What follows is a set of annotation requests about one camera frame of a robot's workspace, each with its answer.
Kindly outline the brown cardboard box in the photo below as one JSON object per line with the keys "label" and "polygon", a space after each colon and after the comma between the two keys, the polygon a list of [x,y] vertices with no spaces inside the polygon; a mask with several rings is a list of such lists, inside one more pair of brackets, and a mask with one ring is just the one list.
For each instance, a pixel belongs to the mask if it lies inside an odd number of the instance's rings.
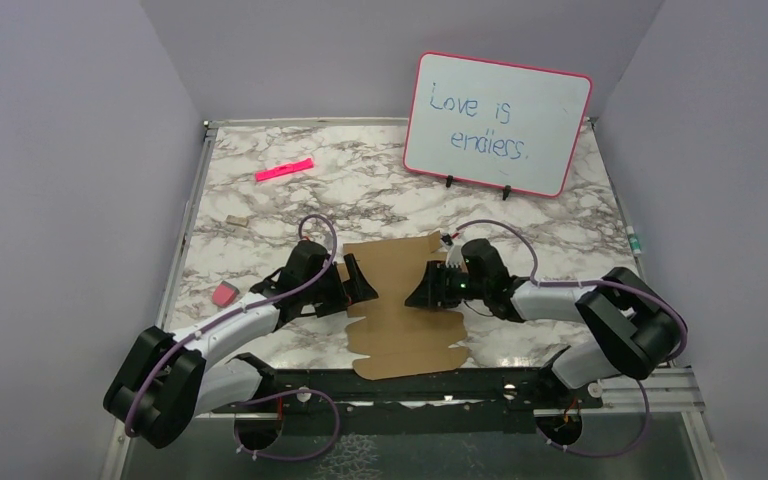
{"label": "brown cardboard box", "polygon": [[352,368],[361,378],[379,381],[452,371],[468,359],[463,314],[456,310],[423,310],[404,305],[418,287],[430,260],[443,260],[441,233],[347,243],[359,270],[378,297],[353,304],[345,332],[348,350],[361,357]]}

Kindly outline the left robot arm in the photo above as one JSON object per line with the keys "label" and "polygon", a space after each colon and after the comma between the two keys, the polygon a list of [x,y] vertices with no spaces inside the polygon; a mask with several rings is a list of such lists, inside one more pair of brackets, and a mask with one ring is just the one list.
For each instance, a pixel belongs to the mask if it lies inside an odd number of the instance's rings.
{"label": "left robot arm", "polygon": [[195,416],[227,404],[262,410],[274,397],[269,365],[232,352],[301,317],[307,306],[324,317],[377,296],[354,255],[336,263],[324,246],[303,239],[283,267],[214,316],[173,332],[143,330],[103,408],[127,435],[155,448],[170,445]]}

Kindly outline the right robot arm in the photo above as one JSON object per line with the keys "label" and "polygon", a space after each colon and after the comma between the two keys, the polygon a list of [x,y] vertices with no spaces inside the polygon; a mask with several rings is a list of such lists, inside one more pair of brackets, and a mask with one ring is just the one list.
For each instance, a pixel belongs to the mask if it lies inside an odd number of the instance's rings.
{"label": "right robot arm", "polygon": [[454,250],[461,256],[456,263],[427,263],[406,306],[442,310],[479,300],[502,320],[558,320],[589,329],[590,340],[565,348],[540,368],[536,392],[549,406],[564,405],[577,389],[604,378],[644,380],[686,344],[685,323],[625,267],[595,280],[540,282],[510,274],[486,239]]}

